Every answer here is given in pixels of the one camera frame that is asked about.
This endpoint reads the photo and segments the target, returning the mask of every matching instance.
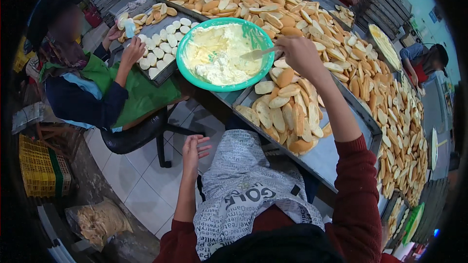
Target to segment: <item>cream filling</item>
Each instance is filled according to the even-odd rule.
[[[246,61],[240,56],[253,50],[243,37],[242,25],[196,27],[183,54],[185,66],[195,76],[214,85],[235,85],[255,76],[262,60]]]
[[[401,62],[398,59],[395,49],[392,46],[389,38],[382,30],[376,25],[370,25],[369,29],[371,30],[372,35],[374,36],[375,42],[379,45],[379,48],[382,50],[383,55],[387,60],[395,67],[397,70],[401,70]]]

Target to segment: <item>spatula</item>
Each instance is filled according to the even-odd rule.
[[[255,61],[257,59],[260,59],[265,54],[268,54],[270,52],[280,50],[280,49],[281,49],[280,46],[276,46],[276,47],[266,49],[266,50],[257,49],[257,50],[254,50],[252,52],[242,55],[241,58],[247,61]]]

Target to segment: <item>sign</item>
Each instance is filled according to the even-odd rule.
[[[436,23],[436,22],[437,22],[437,17],[436,17],[436,15],[434,14],[433,11],[430,11],[430,12],[429,12],[429,16],[430,16],[430,19],[432,20],[433,23]]]

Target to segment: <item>red gas cylinder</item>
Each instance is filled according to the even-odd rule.
[[[86,21],[93,27],[97,28],[102,23],[102,17],[99,15],[97,8],[94,4],[88,4],[88,6],[83,9],[85,14]]]

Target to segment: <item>black cap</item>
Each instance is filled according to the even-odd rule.
[[[442,69],[442,71],[444,72],[445,74],[445,77],[447,77],[447,71],[446,71],[446,66],[448,64],[448,54],[447,54],[447,50],[444,48],[444,46],[442,46],[441,44],[436,44],[436,48],[437,50],[439,51],[439,58],[440,58],[440,61],[442,62],[442,65],[444,66],[444,68]]]
[[[48,25],[70,5],[78,4],[83,0],[40,0],[33,11],[26,38],[31,41],[35,51],[49,31]]]

